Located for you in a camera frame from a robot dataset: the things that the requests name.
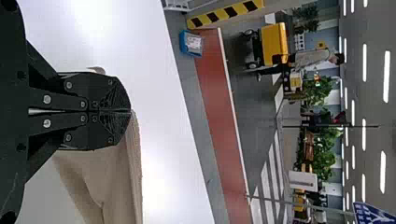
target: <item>yellow machine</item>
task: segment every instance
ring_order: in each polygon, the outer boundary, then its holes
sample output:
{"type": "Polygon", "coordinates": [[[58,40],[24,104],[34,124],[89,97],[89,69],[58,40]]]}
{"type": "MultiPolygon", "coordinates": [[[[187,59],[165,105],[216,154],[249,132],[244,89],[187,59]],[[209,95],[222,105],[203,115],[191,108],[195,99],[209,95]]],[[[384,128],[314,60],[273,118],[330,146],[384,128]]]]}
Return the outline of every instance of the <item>yellow machine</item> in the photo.
{"type": "Polygon", "coordinates": [[[244,36],[251,40],[253,45],[254,59],[247,62],[248,69],[288,61],[288,36],[284,22],[263,26],[258,31],[246,30],[244,36]]]}
{"type": "Polygon", "coordinates": [[[266,66],[273,65],[274,55],[281,55],[281,62],[287,63],[289,49],[285,23],[281,22],[262,27],[262,36],[265,37],[262,39],[264,64],[266,66]]]}

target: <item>white floor marking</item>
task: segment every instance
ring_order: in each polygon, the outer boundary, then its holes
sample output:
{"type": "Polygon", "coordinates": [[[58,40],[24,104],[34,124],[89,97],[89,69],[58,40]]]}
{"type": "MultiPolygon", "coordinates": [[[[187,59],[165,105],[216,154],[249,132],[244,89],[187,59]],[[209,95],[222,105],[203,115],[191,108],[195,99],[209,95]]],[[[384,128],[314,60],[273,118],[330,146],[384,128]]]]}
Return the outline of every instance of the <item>white floor marking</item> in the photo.
{"type": "MultiPolygon", "coordinates": [[[[271,179],[273,182],[274,196],[276,200],[279,200],[279,188],[277,185],[277,178],[276,178],[276,162],[275,162],[275,153],[274,153],[273,145],[271,145],[270,147],[269,156],[270,156],[271,179]]],[[[275,205],[276,205],[276,219],[278,219],[280,204],[275,203],[275,205]]]]}
{"type": "Polygon", "coordinates": [[[227,60],[225,58],[224,43],[223,43],[223,38],[222,38],[222,34],[221,34],[221,29],[220,28],[218,28],[218,32],[219,32],[219,42],[220,42],[220,45],[221,45],[221,55],[222,55],[223,64],[224,64],[224,71],[225,71],[225,76],[227,78],[228,92],[229,92],[229,95],[230,95],[231,107],[233,109],[233,124],[235,126],[236,140],[238,141],[239,156],[240,156],[240,160],[241,160],[241,164],[242,164],[242,170],[244,172],[245,188],[246,188],[246,191],[247,191],[247,195],[249,195],[250,193],[248,191],[247,171],[246,171],[246,168],[245,168],[244,154],[242,152],[241,138],[239,136],[238,122],[236,121],[235,106],[234,106],[234,103],[233,103],[233,92],[232,92],[232,88],[231,88],[230,74],[228,73],[227,60]]]}
{"type": "MultiPolygon", "coordinates": [[[[259,197],[259,189],[254,190],[254,196],[259,197]]],[[[260,199],[252,199],[250,203],[253,224],[262,224],[262,210],[260,208],[260,199]]]]}
{"type": "MultiPolygon", "coordinates": [[[[262,190],[264,193],[264,198],[271,198],[267,162],[264,164],[264,167],[262,168],[262,190]]],[[[267,214],[267,223],[275,223],[272,202],[265,201],[265,212],[267,214]]]]}
{"type": "Polygon", "coordinates": [[[271,13],[271,14],[265,15],[265,23],[267,23],[267,24],[275,24],[276,23],[275,13],[271,13]]]}
{"type": "Polygon", "coordinates": [[[276,82],[277,82],[277,80],[279,79],[280,75],[281,75],[281,73],[272,75],[273,85],[276,84],[276,82]]]}
{"type": "Polygon", "coordinates": [[[280,88],[275,96],[276,113],[280,108],[280,104],[282,104],[282,100],[283,100],[283,85],[280,85],[280,88]]]}
{"type": "Polygon", "coordinates": [[[279,188],[280,188],[280,196],[283,196],[283,167],[282,167],[282,162],[280,158],[280,148],[279,148],[279,138],[277,135],[277,131],[275,132],[275,152],[276,152],[276,163],[277,163],[277,174],[279,177],[279,188]]]}
{"type": "Polygon", "coordinates": [[[288,223],[288,210],[285,209],[285,215],[283,216],[283,224],[287,224],[288,223]]]}

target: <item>gray floor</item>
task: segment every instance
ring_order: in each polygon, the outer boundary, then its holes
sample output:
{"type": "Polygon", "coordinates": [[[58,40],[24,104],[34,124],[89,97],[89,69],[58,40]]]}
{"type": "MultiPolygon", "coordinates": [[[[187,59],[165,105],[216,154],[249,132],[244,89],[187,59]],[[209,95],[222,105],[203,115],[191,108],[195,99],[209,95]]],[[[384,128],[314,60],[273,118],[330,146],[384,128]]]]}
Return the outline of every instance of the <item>gray floor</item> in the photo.
{"type": "MultiPolygon", "coordinates": [[[[233,99],[249,192],[253,194],[255,188],[263,197],[262,169],[269,161],[269,150],[275,145],[276,132],[276,103],[275,95],[280,83],[273,84],[271,76],[263,77],[262,82],[257,82],[255,73],[247,73],[245,67],[246,57],[251,55],[251,44],[241,36],[247,29],[260,29],[265,25],[264,18],[240,21],[221,26],[228,70],[233,90],[233,99]]],[[[275,197],[272,178],[269,183],[272,197],[275,197]]],[[[266,206],[261,202],[263,223],[266,223],[266,206]]],[[[276,223],[282,223],[284,207],[281,206],[276,223]]]]}
{"type": "Polygon", "coordinates": [[[350,12],[350,1],[347,1],[347,15],[341,16],[340,36],[347,38],[347,64],[342,66],[341,75],[344,86],[348,89],[347,116],[351,119],[351,100],[356,102],[356,124],[366,118],[368,124],[380,124],[380,129],[367,131],[367,149],[362,150],[361,129],[349,132],[349,147],[346,147],[344,170],[349,162],[349,180],[346,180],[344,193],[351,194],[351,188],[356,187],[356,200],[361,201],[361,174],[366,175],[366,202],[385,209],[396,215],[396,150],[395,115],[396,115],[396,78],[394,76],[396,57],[396,31],[391,22],[394,17],[396,1],[370,0],[368,7],[363,7],[363,1],[355,1],[355,13],[350,12]],[[367,82],[362,81],[362,44],[367,44],[368,70],[367,82]],[[383,101],[384,55],[390,50],[391,71],[389,103],[383,101]],[[351,167],[351,147],[356,148],[356,169],[351,167]],[[380,154],[387,154],[386,192],[379,187],[380,154]]]}
{"type": "MultiPolygon", "coordinates": [[[[182,54],[178,46],[178,34],[186,28],[185,19],[180,13],[169,11],[165,12],[165,17],[174,46],[177,69],[189,110],[191,126],[202,164],[204,178],[205,181],[210,180],[207,191],[213,214],[216,223],[229,223],[226,217],[227,211],[224,209],[225,204],[219,182],[219,171],[216,165],[194,60],[182,54]]],[[[268,152],[270,146],[275,145],[276,104],[274,98],[280,87],[280,83],[278,82],[274,85],[271,76],[264,77],[262,82],[259,83],[256,80],[255,74],[245,72],[245,57],[251,53],[251,49],[248,47],[248,43],[241,38],[240,32],[246,29],[260,29],[264,25],[264,19],[257,19],[240,21],[221,27],[245,159],[249,192],[253,194],[257,187],[260,196],[263,196],[262,168],[266,161],[269,163],[268,152]]],[[[267,184],[272,187],[271,173],[269,176],[269,183],[267,184]]],[[[276,180],[277,182],[280,181],[278,176],[276,176],[276,180]]],[[[271,189],[271,194],[274,197],[275,193],[273,189],[271,189]]],[[[267,223],[264,203],[261,204],[261,208],[263,223],[267,223]]],[[[285,209],[282,206],[276,223],[283,222],[284,212],[285,209]]]]}
{"type": "Polygon", "coordinates": [[[216,155],[210,136],[205,106],[202,99],[195,62],[191,56],[182,54],[179,49],[178,34],[186,29],[184,16],[179,12],[165,11],[169,35],[175,53],[177,70],[180,75],[186,105],[191,121],[195,145],[198,151],[206,189],[216,223],[230,223],[225,208],[224,194],[219,179],[216,155]]]}

